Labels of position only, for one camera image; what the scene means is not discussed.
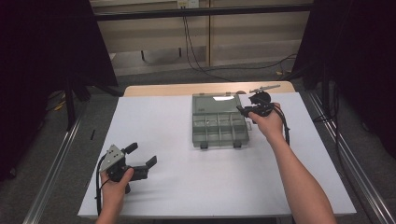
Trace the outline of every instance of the aluminum rail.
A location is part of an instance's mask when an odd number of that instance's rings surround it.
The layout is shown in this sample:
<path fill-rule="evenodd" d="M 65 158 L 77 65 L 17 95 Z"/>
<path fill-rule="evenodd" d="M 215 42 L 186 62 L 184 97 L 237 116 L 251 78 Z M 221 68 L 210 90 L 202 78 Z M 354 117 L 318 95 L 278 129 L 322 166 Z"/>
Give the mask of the aluminum rail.
<path fill-rule="evenodd" d="M 201 7 L 137 12 L 94 13 L 97 21 L 123 21 L 172 17 L 217 16 L 234 14 L 310 11 L 313 4 L 275 5 L 262 7 Z"/>
<path fill-rule="evenodd" d="M 321 108 L 321 101 L 320 101 L 318 95 L 310 92 L 309 96 L 310 96 L 310 99 L 311 99 L 313 105 L 315 106 L 315 109 L 317 110 L 317 112 L 320 115 L 324 116 L 323 110 Z M 334 140 L 334 142 L 335 142 L 335 137 L 336 137 L 335 123 L 332 120 L 330 120 L 330 121 L 325 122 L 324 124 L 325 124 L 330 136 L 332 137 L 332 140 Z M 355 177 L 357 183 L 359 184 L 359 186 L 361 188 L 361 191 L 363 192 L 367 201 L 370 203 L 370 205 L 373 208 L 379 221 L 383 224 L 396 223 L 395 218 L 390 213 L 384 199 L 379 194 L 378 190 L 375 188 L 374 184 L 369 179 L 367 174 L 364 173 L 363 169 L 361 168 L 361 165 L 359 164 L 355 155 L 352 153 L 352 150 L 350 149 L 350 147 L 347 145 L 347 142 L 345 141 L 344 137 L 340 133 L 339 133 L 339 143 L 338 144 L 339 144 L 340 154 L 342 155 L 350 172 Z"/>
<path fill-rule="evenodd" d="M 71 130 L 66 133 L 64 137 L 64 141 L 62 142 L 58 154 L 56 155 L 49 172 L 47 173 L 46 179 L 44 180 L 43 184 L 37 195 L 35 196 L 35 200 L 31 205 L 28 214 L 26 215 L 23 224 L 36 224 L 39 222 L 45 206 L 47 204 L 48 199 L 52 193 L 52 190 L 55 186 L 55 182 L 58 179 L 59 173 L 62 170 L 62 166 L 64 165 L 64 160 L 67 156 L 69 148 L 71 147 L 73 140 L 76 136 L 79 124 L 81 123 L 81 118 L 83 117 L 85 110 L 87 108 L 87 103 L 84 103 L 81 106 L 81 111 L 79 116 L 72 126 Z"/>

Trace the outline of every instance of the human hand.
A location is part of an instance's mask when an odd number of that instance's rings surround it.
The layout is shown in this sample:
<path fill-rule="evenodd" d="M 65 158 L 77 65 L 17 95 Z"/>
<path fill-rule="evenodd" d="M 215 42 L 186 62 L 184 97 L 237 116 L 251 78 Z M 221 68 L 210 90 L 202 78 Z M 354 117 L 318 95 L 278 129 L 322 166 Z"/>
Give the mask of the human hand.
<path fill-rule="evenodd" d="M 96 223 L 115 223 L 123 207 L 123 198 L 125 196 L 125 187 L 128 185 L 134 169 L 128 169 L 120 182 L 109 180 L 106 172 L 100 174 L 103 193 L 103 209 Z"/>
<path fill-rule="evenodd" d="M 280 110 L 280 104 L 274 104 Z M 257 123 L 259 130 L 264 134 L 268 141 L 278 137 L 283 138 L 282 119 L 274 110 L 267 117 L 261 117 L 253 112 L 249 112 L 248 116 Z"/>

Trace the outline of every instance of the white tabletop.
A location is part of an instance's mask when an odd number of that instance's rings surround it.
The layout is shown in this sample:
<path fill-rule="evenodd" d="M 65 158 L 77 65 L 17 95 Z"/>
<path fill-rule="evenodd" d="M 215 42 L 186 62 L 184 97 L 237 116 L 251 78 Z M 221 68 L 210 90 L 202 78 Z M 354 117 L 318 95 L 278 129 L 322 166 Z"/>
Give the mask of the white tabletop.
<path fill-rule="evenodd" d="M 240 95 L 250 105 L 249 95 Z M 323 187 L 336 215 L 356 213 L 299 93 L 272 93 L 290 127 L 296 156 Z M 147 180 L 130 182 L 122 216 L 134 218 L 277 217 L 291 214 L 272 149 L 252 125 L 240 149 L 192 145 L 192 97 L 122 97 L 101 156 L 137 142 L 127 164 L 157 155 Z M 95 175 L 78 215 L 97 217 Z"/>

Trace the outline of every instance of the black cable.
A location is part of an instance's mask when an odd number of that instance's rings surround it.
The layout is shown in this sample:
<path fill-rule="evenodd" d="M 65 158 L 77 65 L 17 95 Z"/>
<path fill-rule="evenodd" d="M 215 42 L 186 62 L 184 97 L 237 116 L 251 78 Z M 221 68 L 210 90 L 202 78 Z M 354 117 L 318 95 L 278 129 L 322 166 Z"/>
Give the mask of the black cable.
<path fill-rule="evenodd" d="M 346 167 L 345 167 L 345 165 L 343 163 L 343 160 L 341 158 L 341 151 L 340 151 L 340 148 L 338 146 L 339 145 L 339 138 L 340 138 L 340 132 L 339 132 L 339 127 L 338 127 L 339 92 L 338 92 L 338 88 L 337 88 L 336 85 L 334 86 L 332 94 L 333 94 L 332 100 L 333 100 L 333 108 L 334 108 L 333 122 L 334 122 L 334 126 L 335 126 L 335 139 L 334 139 L 334 141 L 335 141 L 335 152 L 336 152 L 336 155 L 337 155 L 337 159 L 338 159 L 338 161 L 340 163 L 341 169 L 343 170 L 343 172 L 345 174 L 346 181 L 349 183 L 353 193 L 356 195 L 356 198 L 358 199 L 358 201 L 359 201 L 359 203 L 361 205 L 361 208 L 363 209 L 364 214 L 367 216 L 367 218 L 369 219 L 370 223 L 374 223 L 371 220 L 371 218 L 370 218 L 370 216 L 369 216 L 369 214 L 367 212 L 366 207 L 363 205 L 363 202 L 361 201 L 361 197 L 359 196 L 355 186 L 353 186 L 353 184 L 352 184 L 352 182 L 350 180 L 350 177 L 349 177 L 349 175 L 347 173 Z"/>
<path fill-rule="evenodd" d="M 286 123 L 285 115 L 283 114 L 283 111 L 276 105 L 274 105 L 273 110 L 280 116 L 280 119 L 282 119 L 283 127 L 285 130 L 285 139 L 286 139 L 286 142 L 288 143 L 288 145 L 290 146 L 290 135 L 289 135 L 290 128 L 288 127 L 288 124 Z"/>
<path fill-rule="evenodd" d="M 291 58 L 293 56 L 296 56 L 297 54 L 293 53 L 291 55 L 289 55 L 288 57 L 280 60 L 277 63 L 273 63 L 270 65 L 265 65 L 265 66 L 259 66 L 259 67 L 220 67 L 220 68 L 210 68 L 210 69 L 206 69 L 205 71 L 216 71 L 216 70 L 230 70 L 230 69 L 235 69 L 235 70 L 259 70 L 259 69 L 265 69 L 265 68 L 270 68 L 270 67 L 274 67 L 277 66 L 278 64 L 281 64 L 283 62 L 285 62 L 286 60 L 294 60 L 296 58 Z"/>
<path fill-rule="evenodd" d="M 197 60 L 197 58 L 196 58 L 196 56 L 195 56 L 194 49 L 193 49 L 193 47 L 192 47 L 192 42 L 191 42 L 191 38 L 190 38 L 189 24 L 187 23 L 187 18 L 186 18 L 186 17 L 183 17 L 183 23 L 184 23 L 184 34 L 185 34 L 185 37 L 186 37 L 186 54 L 187 54 L 187 61 L 189 62 L 190 67 L 191 67 L 193 70 L 195 70 L 195 71 L 203 72 L 204 74 L 206 74 L 206 75 L 209 76 L 209 77 L 215 77 L 215 78 L 219 78 L 219 79 L 222 79 L 222 80 L 225 80 L 225 81 L 233 82 L 232 80 L 230 80 L 230 79 L 228 79 L 228 78 L 217 77 L 217 76 L 210 75 L 210 74 L 208 74 L 208 73 L 201 67 L 201 65 L 198 63 L 198 60 Z M 190 56 L 189 56 L 189 42 L 187 41 L 187 39 L 189 39 L 189 41 L 190 41 L 190 47 L 191 47 L 192 55 L 193 55 L 193 57 L 194 57 L 194 59 L 195 59 L 196 64 L 198 65 L 198 67 L 199 67 L 200 69 L 194 68 L 194 67 L 192 66 L 191 62 L 190 62 Z"/>
<path fill-rule="evenodd" d="M 98 211 L 98 216 L 102 212 L 102 187 L 99 187 L 99 169 L 100 169 L 100 165 L 102 164 L 102 161 L 105 159 L 105 156 L 106 155 L 102 156 L 102 158 L 99 160 L 99 162 L 96 166 L 96 197 L 95 197 L 95 199 L 96 199 L 96 208 Z"/>
<path fill-rule="evenodd" d="M 254 99 L 260 101 L 262 104 L 270 106 L 272 108 L 272 110 L 274 110 L 279 115 L 279 117 L 283 123 L 286 143 L 288 143 L 288 145 L 290 146 L 290 134 L 289 134 L 290 128 L 288 127 L 288 123 L 286 122 L 286 117 L 285 117 L 285 114 L 283 113 L 282 109 L 279 106 L 275 105 L 274 103 L 269 103 L 269 102 L 266 102 L 266 101 L 260 99 L 260 97 L 254 97 Z"/>
<path fill-rule="evenodd" d="M 186 38 L 186 54 L 187 54 L 187 61 L 189 62 L 189 65 L 190 65 L 190 67 L 191 67 L 193 70 L 198 71 L 198 72 L 203 72 L 204 74 L 206 74 L 207 76 L 210 76 L 210 77 L 220 78 L 220 79 L 223 79 L 223 80 L 226 80 L 226 81 L 234 82 L 233 80 L 230 80 L 230 79 L 228 79 L 228 78 L 217 77 L 217 76 L 208 74 L 207 72 L 209 72 L 209 71 L 216 71 L 216 70 L 226 70 L 226 69 L 227 69 L 227 70 L 229 70 L 229 69 L 234 69 L 234 70 L 258 70 L 258 69 L 265 69 L 265 68 L 274 67 L 274 66 L 276 66 L 276 65 L 278 65 L 278 64 L 282 64 L 282 63 L 285 62 L 286 60 L 294 60 L 294 59 L 296 59 L 296 58 L 294 58 L 293 56 L 296 56 L 297 54 L 296 54 L 296 53 L 293 53 L 293 54 L 289 55 L 288 57 L 286 57 L 286 58 L 280 60 L 280 61 L 277 62 L 277 63 L 273 63 L 273 64 L 266 65 L 266 66 L 260 66 L 260 67 L 221 67 L 221 68 L 204 69 L 204 68 L 201 67 L 201 65 L 198 63 L 198 60 L 196 59 L 195 52 L 194 52 L 194 49 L 193 49 L 193 47 L 192 47 L 192 42 L 191 42 L 191 37 L 190 37 L 189 24 L 188 24 L 188 22 L 187 22 L 187 18 L 186 18 L 186 17 L 183 17 L 183 23 L 184 23 L 184 34 L 185 34 L 185 38 Z M 194 57 L 195 63 L 198 65 L 199 69 L 193 67 L 192 64 L 191 64 L 190 56 L 189 56 L 189 42 L 190 42 L 190 48 L 191 48 L 192 55 L 193 55 L 193 57 Z"/>

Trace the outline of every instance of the clear plastic organizer box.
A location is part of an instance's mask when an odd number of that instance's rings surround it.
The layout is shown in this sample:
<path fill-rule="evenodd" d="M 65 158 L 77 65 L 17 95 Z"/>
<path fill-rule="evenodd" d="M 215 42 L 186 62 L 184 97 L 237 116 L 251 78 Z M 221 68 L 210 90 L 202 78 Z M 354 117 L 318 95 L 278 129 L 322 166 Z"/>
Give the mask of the clear plastic organizer box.
<path fill-rule="evenodd" d="M 248 143 L 248 126 L 232 93 L 192 96 L 192 142 L 195 147 L 241 147 Z"/>

